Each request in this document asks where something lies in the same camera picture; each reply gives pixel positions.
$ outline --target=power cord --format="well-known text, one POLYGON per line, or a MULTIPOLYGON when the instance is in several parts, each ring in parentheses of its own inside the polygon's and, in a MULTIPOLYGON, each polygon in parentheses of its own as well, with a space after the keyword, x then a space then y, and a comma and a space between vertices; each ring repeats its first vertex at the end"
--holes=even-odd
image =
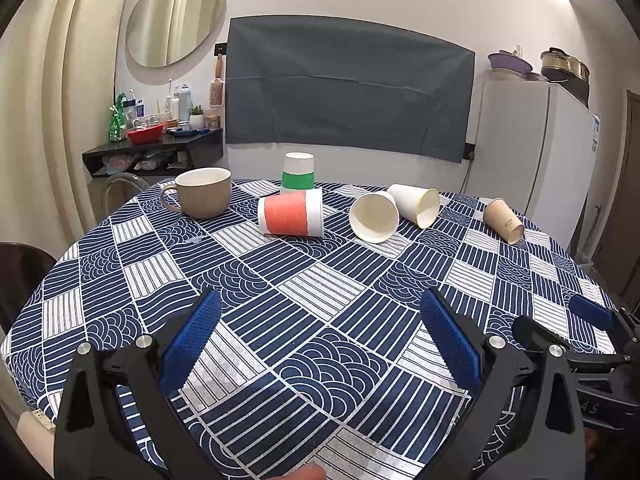
POLYGON ((465 179, 462 181, 462 186, 460 187, 460 195, 464 194, 466 189, 466 184, 469 181, 469 174, 471 174, 471 165, 474 163, 474 159, 476 158, 476 152, 469 152, 469 165, 466 168, 465 179))

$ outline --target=gray cloth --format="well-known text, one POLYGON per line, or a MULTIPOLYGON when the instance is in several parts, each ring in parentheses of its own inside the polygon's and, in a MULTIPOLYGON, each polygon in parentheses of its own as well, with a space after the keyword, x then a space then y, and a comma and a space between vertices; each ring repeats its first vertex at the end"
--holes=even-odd
POLYGON ((231 20, 226 142, 296 142, 460 162, 475 54, 425 34, 325 16, 231 20))

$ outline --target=mug handle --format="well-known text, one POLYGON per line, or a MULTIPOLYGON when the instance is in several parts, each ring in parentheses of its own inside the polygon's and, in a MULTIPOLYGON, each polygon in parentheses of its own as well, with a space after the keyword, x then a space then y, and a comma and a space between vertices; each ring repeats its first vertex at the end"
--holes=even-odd
POLYGON ((168 186, 164 186, 162 188, 162 191, 160 192, 160 202, 162 203, 162 206, 164 206, 164 208, 168 209, 169 211, 174 211, 176 213, 181 213, 182 212, 182 208, 180 207, 176 207, 175 205, 171 205, 169 203, 167 203, 166 199, 164 198, 164 194, 165 192, 169 191, 170 189, 178 189, 177 186, 175 184, 169 184, 168 186))

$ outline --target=round mirror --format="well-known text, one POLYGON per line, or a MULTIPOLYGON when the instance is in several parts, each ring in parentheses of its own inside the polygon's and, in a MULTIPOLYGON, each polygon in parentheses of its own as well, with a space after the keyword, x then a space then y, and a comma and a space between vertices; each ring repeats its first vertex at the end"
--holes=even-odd
POLYGON ((127 48, 142 66, 167 66, 193 52, 216 27, 225 0, 139 0, 127 25, 127 48))

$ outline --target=small potted plant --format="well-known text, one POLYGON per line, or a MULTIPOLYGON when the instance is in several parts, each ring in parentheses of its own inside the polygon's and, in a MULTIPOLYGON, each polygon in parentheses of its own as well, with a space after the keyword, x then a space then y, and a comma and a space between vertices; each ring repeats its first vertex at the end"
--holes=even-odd
POLYGON ((202 106, 198 105, 191 108, 189 126, 192 130, 200 130, 204 128, 204 111, 202 110, 202 106))

